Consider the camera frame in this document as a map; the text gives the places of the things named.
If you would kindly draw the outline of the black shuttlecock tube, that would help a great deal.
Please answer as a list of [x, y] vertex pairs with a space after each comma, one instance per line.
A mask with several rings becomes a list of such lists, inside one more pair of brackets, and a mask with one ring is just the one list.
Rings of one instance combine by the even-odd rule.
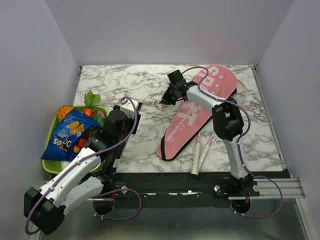
[[[113, 145], [119, 143], [121, 140], [125, 138], [125, 136], [126, 135], [124, 131], [120, 131], [116, 135], [112, 136], [111, 140], [108, 141], [107, 148], [112, 147]], [[116, 160], [118, 160], [121, 157], [125, 144], [126, 143], [124, 142], [121, 145], [100, 155], [101, 157], [105, 157], [105, 160], [103, 162], [103, 167], [102, 167], [102, 173], [107, 178], [110, 178], [113, 172], [115, 172], [114, 163]]]

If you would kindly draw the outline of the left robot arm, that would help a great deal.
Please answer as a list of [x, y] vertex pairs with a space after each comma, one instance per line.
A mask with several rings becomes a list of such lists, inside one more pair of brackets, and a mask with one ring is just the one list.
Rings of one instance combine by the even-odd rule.
[[114, 163], [121, 157], [129, 137], [137, 131], [141, 106], [138, 101], [122, 98], [121, 105], [114, 106], [105, 118], [102, 130], [88, 139], [65, 169], [39, 189], [31, 187], [25, 192], [23, 214], [27, 235], [38, 232], [50, 235], [79, 204], [114, 193]]

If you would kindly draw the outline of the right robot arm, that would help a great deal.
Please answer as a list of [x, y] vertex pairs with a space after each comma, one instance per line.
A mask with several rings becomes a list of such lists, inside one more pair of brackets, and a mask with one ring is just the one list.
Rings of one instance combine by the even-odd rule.
[[160, 103], [175, 105], [179, 100], [183, 100], [211, 110], [214, 132], [223, 141], [229, 158], [230, 191], [236, 196], [243, 195], [254, 181], [253, 174], [246, 166], [241, 144], [241, 138], [251, 127], [249, 114], [232, 97], [221, 98], [204, 91], [200, 83], [187, 82], [180, 70], [169, 73], [167, 77], [169, 86]]

